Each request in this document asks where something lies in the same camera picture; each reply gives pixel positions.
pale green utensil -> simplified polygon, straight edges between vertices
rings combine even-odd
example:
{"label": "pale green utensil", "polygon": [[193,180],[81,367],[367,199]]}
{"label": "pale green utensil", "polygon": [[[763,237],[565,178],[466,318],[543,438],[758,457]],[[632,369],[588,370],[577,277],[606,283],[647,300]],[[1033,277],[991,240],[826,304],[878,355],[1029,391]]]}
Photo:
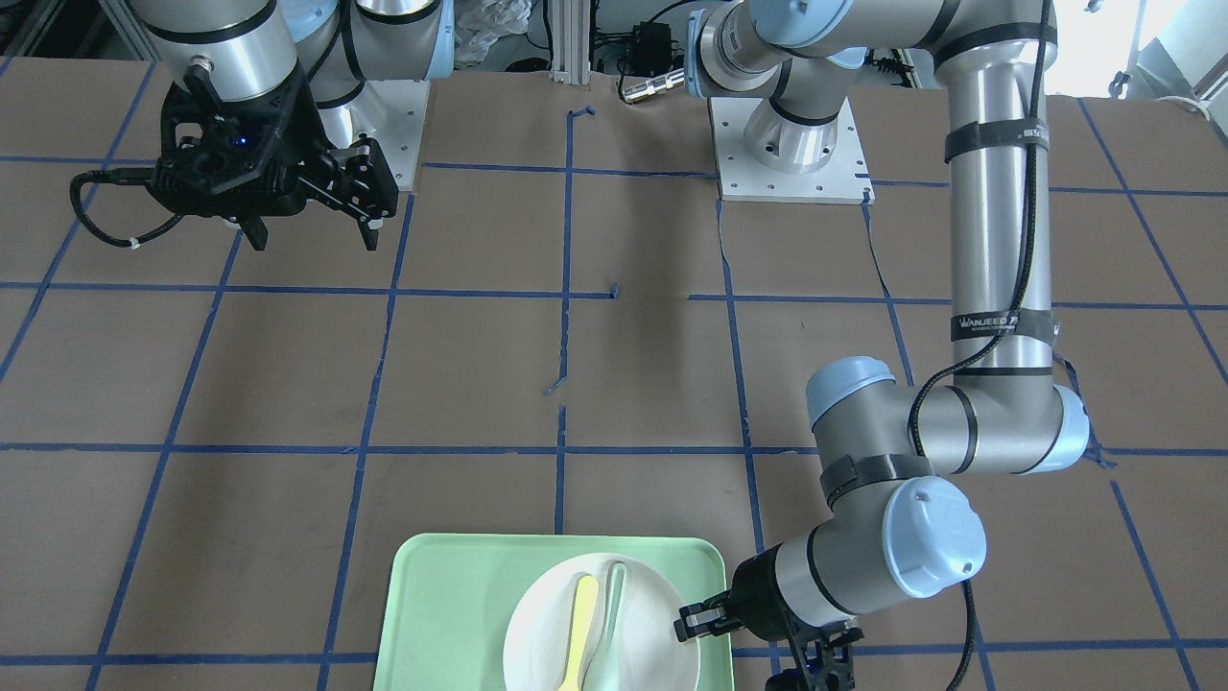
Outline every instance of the pale green utensil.
{"label": "pale green utensil", "polygon": [[610,565],[609,578],[605,582],[605,623],[602,626],[602,638],[593,662],[588,663],[585,691],[619,691],[618,612],[623,606],[625,581],[626,565],[623,562]]}

round plate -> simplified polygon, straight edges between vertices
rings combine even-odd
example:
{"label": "round plate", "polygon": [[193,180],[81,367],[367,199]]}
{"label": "round plate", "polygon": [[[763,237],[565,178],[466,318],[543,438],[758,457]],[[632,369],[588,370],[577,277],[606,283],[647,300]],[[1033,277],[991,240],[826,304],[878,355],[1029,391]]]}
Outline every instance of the round plate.
{"label": "round plate", "polygon": [[597,577],[597,611],[585,652],[592,660],[605,621],[605,585],[610,565],[626,565],[623,604],[614,636],[618,639],[619,691],[695,691],[699,686],[699,643],[679,643],[674,620],[682,595],[643,562],[610,552],[572,557],[542,574],[521,598],[503,641],[503,682],[507,691],[556,691],[562,684],[571,636],[576,582]]}

